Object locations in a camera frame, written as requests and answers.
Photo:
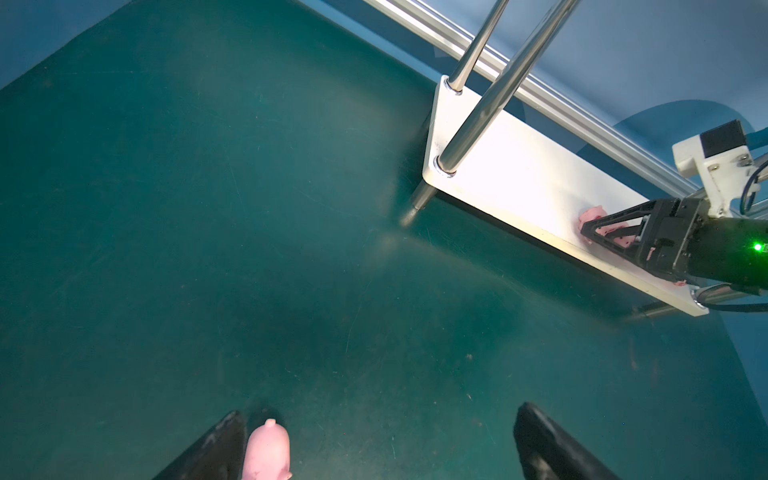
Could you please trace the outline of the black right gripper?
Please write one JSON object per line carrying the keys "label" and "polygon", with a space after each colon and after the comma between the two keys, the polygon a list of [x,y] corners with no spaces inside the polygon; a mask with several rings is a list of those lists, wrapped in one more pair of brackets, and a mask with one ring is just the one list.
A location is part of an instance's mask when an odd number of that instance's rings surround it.
{"label": "black right gripper", "polygon": [[659,199],[609,214],[602,205],[580,216],[580,233],[645,270],[670,281],[688,280],[693,233],[708,218],[705,199]]}

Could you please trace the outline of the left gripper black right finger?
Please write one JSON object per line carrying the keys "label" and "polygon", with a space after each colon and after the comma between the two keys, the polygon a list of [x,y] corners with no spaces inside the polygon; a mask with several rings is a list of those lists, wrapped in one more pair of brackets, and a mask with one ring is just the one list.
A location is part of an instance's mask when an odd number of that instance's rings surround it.
{"label": "left gripper black right finger", "polygon": [[513,435],[525,479],[618,480],[618,476],[531,402],[516,415]]}

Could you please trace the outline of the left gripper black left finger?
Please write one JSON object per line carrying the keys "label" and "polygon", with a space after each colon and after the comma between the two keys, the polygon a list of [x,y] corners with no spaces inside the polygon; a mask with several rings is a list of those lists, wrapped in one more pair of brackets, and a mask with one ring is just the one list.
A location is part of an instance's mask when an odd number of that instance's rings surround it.
{"label": "left gripper black left finger", "polygon": [[156,480],[238,480],[245,454],[246,423],[231,411],[156,476]]}

